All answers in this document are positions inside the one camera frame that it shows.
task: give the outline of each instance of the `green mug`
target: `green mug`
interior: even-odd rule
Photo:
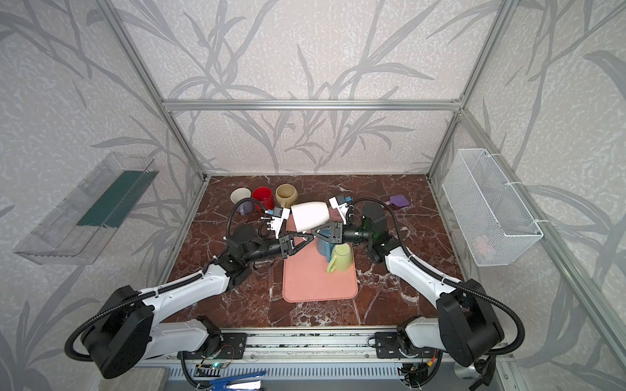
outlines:
[[[344,272],[350,269],[353,261],[354,257],[352,256],[352,247],[350,247],[350,245],[347,243],[336,245],[332,249],[331,261],[328,263],[326,272],[332,273],[335,270]]]

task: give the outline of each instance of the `pink tray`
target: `pink tray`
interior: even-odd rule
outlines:
[[[295,231],[291,216],[287,221],[287,230]],[[302,240],[296,238],[295,244]],[[354,263],[344,272],[326,273],[328,263],[326,257],[317,252],[317,240],[315,238],[313,243],[284,261],[282,297],[286,302],[342,300],[355,297],[359,291]]]

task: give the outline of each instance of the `mug handle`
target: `mug handle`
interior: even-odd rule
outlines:
[[[328,263],[328,267],[326,268],[327,273],[332,273],[335,271],[335,261],[337,260],[337,254],[332,254],[331,261]]]

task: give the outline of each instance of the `beige mug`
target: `beige mug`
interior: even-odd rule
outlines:
[[[344,272],[350,269],[353,262],[354,257],[352,256],[352,247],[350,247],[347,243],[336,245],[332,249],[331,261],[328,263],[326,272],[332,273],[335,270]]]
[[[298,191],[292,185],[285,183],[276,189],[276,204],[281,208],[291,208],[298,202]]]

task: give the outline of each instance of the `leaf pattern wallpaper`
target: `leaf pattern wallpaper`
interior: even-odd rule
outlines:
[[[202,185],[103,23],[78,0],[0,3],[0,388],[85,390],[63,344],[116,288],[151,286]],[[159,171],[92,265],[13,249],[111,151]]]
[[[456,99],[500,6],[500,0],[114,3],[168,99]],[[413,163],[434,156],[451,113],[176,117],[207,173],[425,173],[429,165]]]
[[[626,2],[546,0],[517,7],[469,109],[626,320]],[[433,178],[461,264],[523,314],[514,353],[532,390],[626,390],[626,375],[543,247],[506,267],[477,268],[441,182]],[[515,332],[513,325],[506,331]]]

